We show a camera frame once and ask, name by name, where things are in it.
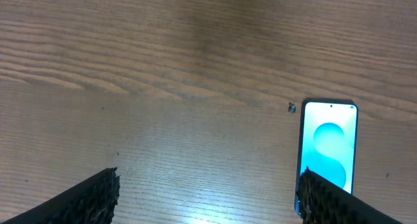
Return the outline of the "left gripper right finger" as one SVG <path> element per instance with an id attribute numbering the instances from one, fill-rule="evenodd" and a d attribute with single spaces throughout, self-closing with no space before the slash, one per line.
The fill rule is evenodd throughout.
<path id="1" fill-rule="evenodd" d="M 303 224 L 400 224 L 309 169 L 295 194 Z"/>

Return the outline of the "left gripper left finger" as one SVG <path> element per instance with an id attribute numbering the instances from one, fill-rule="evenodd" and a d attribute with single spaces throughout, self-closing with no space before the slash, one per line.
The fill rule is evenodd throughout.
<path id="1" fill-rule="evenodd" d="M 120 197 L 120 176 L 106 168 L 5 224 L 110 224 Z"/>

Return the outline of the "smartphone with blue screen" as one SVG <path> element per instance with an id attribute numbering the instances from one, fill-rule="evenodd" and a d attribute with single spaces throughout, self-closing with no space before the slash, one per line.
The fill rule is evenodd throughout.
<path id="1" fill-rule="evenodd" d="M 309 169 L 351 194 L 354 187 L 359 109 L 352 100 L 302 102 L 295 188 Z"/>

